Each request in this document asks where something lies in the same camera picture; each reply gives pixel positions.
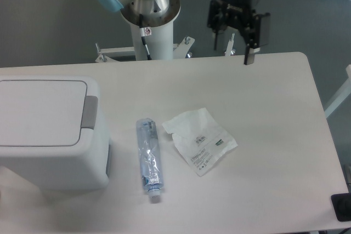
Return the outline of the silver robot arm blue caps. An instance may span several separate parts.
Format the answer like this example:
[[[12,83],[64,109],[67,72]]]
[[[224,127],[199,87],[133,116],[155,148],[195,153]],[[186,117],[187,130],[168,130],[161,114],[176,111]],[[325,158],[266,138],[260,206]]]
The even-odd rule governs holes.
[[[180,0],[97,0],[106,10],[120,12],[129,24],[133,53],[141,60],[187,58],[194,39],[173,42],[173,24],[181,9]],[[269,42],[270,14],[259,14],[259,0],[211,0],[207,26],[215,36],[227,28],[239,32],[245,41],[245,65],[254,62],[260,48]]]

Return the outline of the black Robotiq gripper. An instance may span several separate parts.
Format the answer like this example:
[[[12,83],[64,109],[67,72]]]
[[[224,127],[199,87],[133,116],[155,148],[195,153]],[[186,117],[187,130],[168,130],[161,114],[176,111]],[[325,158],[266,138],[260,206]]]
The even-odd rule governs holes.
[[[269,42],[270,13],[255,14],[254,9],[259,0],[211,0],[208,10],[207,27],[214,33],[214,50],[217,50],[218,36],[225,30],[225,17],[222,12],[223,2],[232,7],[242,9],[241,25],[245,26],[245,58],[244,64],[254,63],[255,55],[261,47]]]

